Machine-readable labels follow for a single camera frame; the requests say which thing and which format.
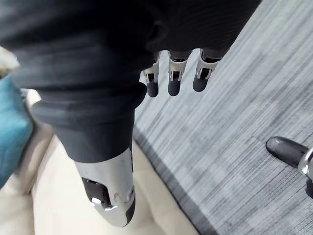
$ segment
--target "prosthetic hand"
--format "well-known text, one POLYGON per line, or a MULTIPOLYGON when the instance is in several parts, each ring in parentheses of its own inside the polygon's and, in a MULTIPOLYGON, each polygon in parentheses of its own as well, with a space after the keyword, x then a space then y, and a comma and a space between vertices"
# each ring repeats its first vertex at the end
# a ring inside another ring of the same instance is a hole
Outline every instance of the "prosthetic hand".
POLYGON ((38 91, 34 115, 53 127, 86 199, 109 223, 124 227, 135 211, 131 142, 146 94, 141 71, 156 96, 159 52, 169 51, 175 96, 191 51, 202 48, 193 88, 203 91, 260 2, 0 1, 0 45, 21 64, 12 79, 38 91))
MULTIPOLYGON (((185 72, 188 57, 191 51, 169 51, 169 83, 168 93, 171 96, 178 95, 180 91, 180 82, 185 72)), ((196 92, 202 92, 212 72, 215 70, 218 62, 222 58, 210 58, 210 50, 206 48, 200 50, 196 75, 193 81, 193 89, 196 92)), ((144 70, 146 78, 147 92, 150 97, 156 97, 158 94, 158 74, 159 74, 160 52, 155 53, 152 67, 144 70)))

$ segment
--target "silver metal part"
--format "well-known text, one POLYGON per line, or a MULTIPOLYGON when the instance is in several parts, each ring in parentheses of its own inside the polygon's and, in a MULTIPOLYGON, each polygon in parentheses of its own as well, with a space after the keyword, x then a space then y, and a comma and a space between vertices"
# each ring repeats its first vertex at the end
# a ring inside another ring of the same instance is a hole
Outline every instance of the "silver metal part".
POLYGON ((309 149, 305 155, 301 158, 298 170, 303 175, 309 177, 311 180, 313 180, 313 148, 309 149))
POLYGON ((214 62, 214 63, 205 62, 202 58, 202 49, 201 49, 199 60, 197 63, 196 78, 200 79, 201 77, 203 77, 203 74, 202 74, 204 72, 203 69, 209 69, 209 71, 206 71, 206 74, 205 74, 205 79, 206 80, 209 79, 218 63, 219 63, 219 61, 214 62))
POLYGON ((146 82, 147 83, 150 83, 151 81, 153 82, 157 82, 158 80, 158 66, 159 66, 159 62, 160 62, 160 54, 161 52, 159 52, 158 56, 157 56, 157 60, 156 62, 152 65, 152 67, 146 69, 143 71, 143 75, 145 76, 146 78, 146 82), (153 74, 154 75, 154 78, 153 80, 151 80, 149 78, 150 74, 153 74))
POLYGON ((75 164, 81 177, 98 182, 108 189, 109 205, 105 206, 98 198, 92 198, 96 210, 112 225, 126 226, 129 222, 126 212, 135 197, 130 149, 104 162, 75 164))
POLYGON ((185 72, 185 68, 187 65, 187 59, 185 61, 176 62, 171 59, 170 52, 169 52, 169 64, 168 64, 168 73, 169 73, 169 79, 170 81, 173 81, 174 79, 177 79, 178 81, 181 81, 182 76, 185 72), (179 72, 178 77, 175 77, 174 72, 179 72))

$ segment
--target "striped carpet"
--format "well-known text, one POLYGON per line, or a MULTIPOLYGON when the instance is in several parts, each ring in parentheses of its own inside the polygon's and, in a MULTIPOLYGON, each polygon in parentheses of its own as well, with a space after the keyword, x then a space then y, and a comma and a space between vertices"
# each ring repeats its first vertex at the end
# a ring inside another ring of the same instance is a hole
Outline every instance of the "striped carpet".
POLYGON ((198 54, 170 97, 162 53, 134 138, 201 234, 313 234, 305 178, 265 149, 275 135, 313 145, 313 1, 263 1, 202 93, 198 54))

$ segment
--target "blue cloth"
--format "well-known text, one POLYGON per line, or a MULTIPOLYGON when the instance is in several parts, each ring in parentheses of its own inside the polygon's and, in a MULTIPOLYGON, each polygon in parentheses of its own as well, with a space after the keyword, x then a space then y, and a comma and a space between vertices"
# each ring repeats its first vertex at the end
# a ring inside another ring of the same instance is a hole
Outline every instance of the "blue cloth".
POLYGON ((0 188, 18 167, 32 131, 20 90, 7 76, 0 80, 0 188))

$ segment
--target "black sleeve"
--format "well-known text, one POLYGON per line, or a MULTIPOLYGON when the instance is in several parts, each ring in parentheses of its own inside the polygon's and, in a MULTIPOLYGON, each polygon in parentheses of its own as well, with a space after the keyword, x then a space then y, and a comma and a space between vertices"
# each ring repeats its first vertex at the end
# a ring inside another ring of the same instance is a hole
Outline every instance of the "black sleeve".
POLYGON ((0 45, 36 89, 33 108, 68 155, 100 162, 131 144, 152 52, 206 48, 222 58, 261 0, 0 0, 0 45))
POLYGON ((139 75, 153 63, 145 42, 154 19, 135 2, 108 2, 0 0, 0 45, 21 64, 12 78, 39 92, 33 112, 78 162, 130 147, 146 94, 139 75))

